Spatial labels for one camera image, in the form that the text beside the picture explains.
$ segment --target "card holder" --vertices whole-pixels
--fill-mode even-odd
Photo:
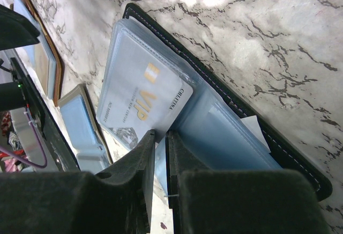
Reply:
[[[213,103],[212,107],[208,108],[209,110],[207,111],[206,115],[204,115],[204,111],[202,113],[198,111],[197,113],[197,111],[195,111],[195,106],[198,102],[197,99],[201,99],[201,95],[199,95],[197,98],[196,90],[202,92],[206,89],[203,86],[198,86],[197,88],[195,88],[193,97],[186,104],[183,111],[177,117],[172,126],[172,129],[174,128],[179,132],[184,143],[196,156],[203,156],[204,159],[208,160],[207,163],[210,163],[213,167],[218,168],[221,168],[223,165],[225,167],[231,165],[232,169],[239,169],[243,165],[244,167],[248,166],[251,167],[251,169],[254,169],[254,167],[256,167],[257,169],[263,164],[264,166],[269,167],[269,169],[277,169],[280,165],[281,167],[286,169],[298,170],[312,184],[319,200],[323,200],[331,195],[332,185],[325,175],[323,175],[316,167],[314,167],[295,147],[291,145],[288,140],[286,140],[276,129],[270,126],[263,119],[262,116],[255,112],[250,105],[248,105],[243,99],[240,98],[240,96],[238,96],[233,90],[227,87],[213,73],[211,73],[199,59],[191,54],[182,44],[180,44],[173,36],[171,36],[166,30],[164,30],[139,6],[133,3],[127,4],[123,18],[134,18],[140,24],[149,29],[159,40],[161,40],[166,46],[168,46],[169,49],[171,49],[175,53],[175,55],[178,55],[179,57],[184,59],[187,62],[187,66],[191,67],[194,72],[196,72],[196,76],[191,76],[191,78],[200,78],[204,83],[206,83],[215,91],[214,96],[220,97],[220,99],[218,99],[218,103]],[[248,144],[248,146],[251,147],[251,149],[247,150],[248,152],[244,153],[243,151],[239,151],[237,149],[232,150],[230,151],[232,154],[237,152],[235,153],[238,156],[237,159],[233,159],[231,163],[227,163],[227,160],[223,159],[221,161],[222,163],[219,164],[216,164],[214,162],[220,158],[213,159],[213,161],[211,161],[211,158],[207,158],[210,157],[210,153],[208,153],[206,156],[202,153],[197,153],[197,151],[199,151],[198,147],[205,141],[205,137],[201,137],[203,140],[197,140],[195,136],[199,137],[201,135],[198,135],[199,133],[197,134],[195,131],[192,133],[192,129],[190,129],[190,127],[201,126],[201,120],[199,118],[203,117],[203,120],[206,120],[206,124],[209,123],[207,129],[206,127],[202,129],[202,134],[207,135],[211,132],[211,134],[207,135],[206,145],[211,146],[211,148],[213,149],[218,149],[218,147],[224,147],[225,145],[227,146],[227,148],[229,148],[230,144],[232,143],[228,130],[229,127],[232,127],[232,124],[231,126],[227,125],[227,122],[229,122],[230,119],[232,120],[235,117],[237,117],[236,119],[245,118],[253,115],[257,115],[258,117],[259,125],[271,150],[270,154],[267,154],[266,151],[264,152],[263,149],[255,149],[259,145],[258,142],[255,140],[255,138],[251,138],[249,132],[244,128],[244,126],[240,125],[237,120],[232,121],[232,123],[234,123],[233,125],[235,126],[235,131],[239,130],[242,135],[244,135],[244,133],[248,133],[248,136],[244,137],[243,146],[245,147]],[[163,160],[164,146],[165,144],[162,140],[156,149],[155,165],[157,175],[159,174],[159,172],[161,173],[163,171],[160,169],[163,168],[163,165],[161,166],[157,164],[159,160]]]
[[[90,105],[82,85],[77,85],[58,102],[82,171],[94,174],[110,165],[107,148],[97,130]]]
[[[56,59],[46,40],[42,27],[33,18],[22,0],[14,0],[14,11],[26,17],[40,32],[37,45],[24,46],[30,63],[35,69],[37,76],[42,84],[43,90],[49,99],[54,98],[55,78],[56,78]]]

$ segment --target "marble surface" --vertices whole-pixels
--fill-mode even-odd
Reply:
[[[320,206],[332,233],[343,233],[343,0],[33,0],[66,64],[62,95],[85,82],[97,107],[112,26],[128,2],[147,11],[329,177],[333,194]],[[126,153],[107,134],[106,140],[115,158]],[[155,193],[152,233],[172,233],[158,184]]]

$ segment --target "white card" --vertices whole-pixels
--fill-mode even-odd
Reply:
[[[116,36],[97,118],[130,149],[150,129],[159,142],[193,93],[163,60],[132,33]]]
[[[257,121],[257,116],[250,116],[246,118],[242,118],[241,122],[250,130],[250,132],[253,133],[254,136],[257,137],[265,146],[265,149],[267,150],[268,153],[270,153],[269,146],[266,142],[266,139],[264,139],[264,136],[261,131],[261,127],[258,124]]]

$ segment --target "black plastic part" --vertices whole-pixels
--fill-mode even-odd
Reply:
[[[169,207],[174,233],[328,233],[303,175],[281,171],[213,171],[166,137]]]
[[[16,82],[0,84],[0,112],[25,107],[21,85]]]
[[[32,115],[37,116],[40,120],[40,128],[45,144],[53,157],[60,171],[79,170],[76,158],[50,113],[46,103],[39,94],[31,77],[26,75],[16,58],[10,59],[13,74],[22,88],[26,103],[29,104]]]
[[[0,174],[0,233],[147,233],[154,131],[97,177],[87,172]]]
[[[133,17],[155,34],[165,45],[173,50],[180,57],[185,59],[196,72],[213,87],[223,98],[225,103],[240,117],[257,115],[263,135],[270,147],[271,156],[286,169],[293,169],[301,172],[313,185],[318,200],[329,197],[332,193],[332,184],[311,162],[300,154],[290,141],[273,128],[263,119],[241,95],[235,93],[224,84],[214,73],[212,73],[201,61],[189,52],[179,41],[160,26],[153,18],[145,13],[138,5],[129,3],[126,5],[123,18]]]
[[[185,170],[209,169],[196,158],[183,144],[176,131],[169,131],[166,135],[167,188],[169,208],[173,209],[174,233],[182,233],[182,219],[180,212],[179,181]]]
[[[39,43],[39,31],[24,16],[0,5],[0,50]]]

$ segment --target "purple cable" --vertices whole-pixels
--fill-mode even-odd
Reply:
[[[39,140],[39,137],[38,137],[38,134],[37,134],[37,132],[36,132],[36,129],[35,129],[34,126],[33,126],[33,123],[32,123],[32,120],[31,120],[31,118],[30,118],[30,116],[29,116],[29,113],[30,113],[30,112],[29,112],[29,110],[28,110],[28,108],[27,108],[25,114],[26,114],[26,117],[27,117],[27,119],[28,119],[28,124],[31,126],[32,131],[33,131],[33,133],[34,133],[34,135],[35,135],[35,137],[36,137],[36,139],[37,139],[37,142],[38,142],[38,144],[39,144],[39,147],[40,147],[40,149],[41,149],[41,151],[42,151],[42,154],[43,154],[43,157],[44,157],[44,164],[43,164],[43,165],[39,165],[39,164],[30,162],[29,160],[26,160],[26,159],[20,157],[19,155],[16,155],[15,153],[13,153],[13,152],[11,152],[11,151],[8,151],[7,149],[3,148],[2,146],[0,146],[0,151],[1,151],[1,152],[4,152],[4,153],[7,154],[7,155],[12,156],[13,158],[17,159],[18,161],[20,161],[20,162],[22,162],[22,163],[25,163],[25,164],[30,165],[30,166],[32,166],[32,167],[36,167],[36,168],[43,169],[43,168],[45,168],[45,167],[48,165],[48,160],[47,160],[47,156],[46,156],[46,154],[45,154],[45,152],[44,152],[42,143],[41,143],[41,141]]]

